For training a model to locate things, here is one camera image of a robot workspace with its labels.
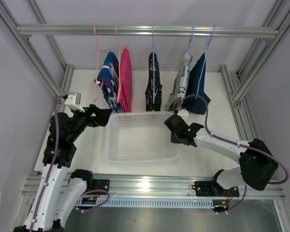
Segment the white plastic basket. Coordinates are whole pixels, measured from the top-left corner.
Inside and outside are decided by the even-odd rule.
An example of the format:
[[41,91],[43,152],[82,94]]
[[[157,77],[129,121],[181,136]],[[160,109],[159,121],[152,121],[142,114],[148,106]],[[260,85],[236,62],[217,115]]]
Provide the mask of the white plastic basket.
[[164,121],[171,112],[112,114],[106,126],[105,154],[111,163],[168,162],[179,156]]

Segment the blue white patterned trousers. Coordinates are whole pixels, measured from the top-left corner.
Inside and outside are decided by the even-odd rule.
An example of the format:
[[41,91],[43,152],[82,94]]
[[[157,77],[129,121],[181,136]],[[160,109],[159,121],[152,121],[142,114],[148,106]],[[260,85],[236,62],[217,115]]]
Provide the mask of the blue white patterned trousers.
[[119,89],[119,63],[115,53],[109,52],[100,69],[95,84],[98,84],[103,98],[113,112],[118,113],[120,105],[117,101]]

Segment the black white patterned trousers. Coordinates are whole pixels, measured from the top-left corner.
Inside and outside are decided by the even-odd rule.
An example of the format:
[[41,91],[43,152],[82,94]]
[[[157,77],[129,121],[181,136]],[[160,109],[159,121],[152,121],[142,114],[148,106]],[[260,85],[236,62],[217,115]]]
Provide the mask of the black white patterned trousers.
[[145,90],[145,110],[160,111],[162,102],[162,87],[160,80],[160,67],[155,53],[148,58],[148,82]]

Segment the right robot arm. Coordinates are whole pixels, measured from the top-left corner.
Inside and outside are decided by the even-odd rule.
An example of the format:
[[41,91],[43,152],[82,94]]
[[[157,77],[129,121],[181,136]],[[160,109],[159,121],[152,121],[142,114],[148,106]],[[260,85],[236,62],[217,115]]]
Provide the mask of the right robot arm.
[[274,160],[265,143],[259,139],[249,142],[215,135],[201,124],[188,125],[177,114],[166,119],[164,124],[171,132],[172,143],[208,149],[239,165],[215,173],[210,181],[210,189],[215,195],[222,195],[228,189],[244,185],[263,191],[278,169],[277,161]]

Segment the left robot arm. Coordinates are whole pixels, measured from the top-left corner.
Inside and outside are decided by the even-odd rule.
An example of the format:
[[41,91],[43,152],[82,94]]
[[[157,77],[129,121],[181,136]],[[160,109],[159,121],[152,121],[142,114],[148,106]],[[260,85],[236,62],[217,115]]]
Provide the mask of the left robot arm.
[[83,194],[97,192],[93,173],[76,169],[67,189],[59,193],[76,153],[74,142],[87,127],[105,127],[112,110],[91,104],[71,111],[72,117],[55,111],[50,118],[41,181],[31,210],[24,224],[15,227],[16,232],[62,232],[77,200]]

